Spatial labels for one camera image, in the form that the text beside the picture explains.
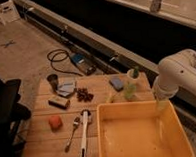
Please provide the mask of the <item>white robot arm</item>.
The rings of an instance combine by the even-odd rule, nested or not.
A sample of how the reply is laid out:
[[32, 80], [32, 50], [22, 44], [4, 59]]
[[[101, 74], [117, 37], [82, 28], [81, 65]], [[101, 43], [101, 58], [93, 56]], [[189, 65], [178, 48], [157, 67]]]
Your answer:
[[159, 102], [175, 96], [183, 88], [196, 96], [196, 51], [190, 48], [162, 58], [152, 91]]

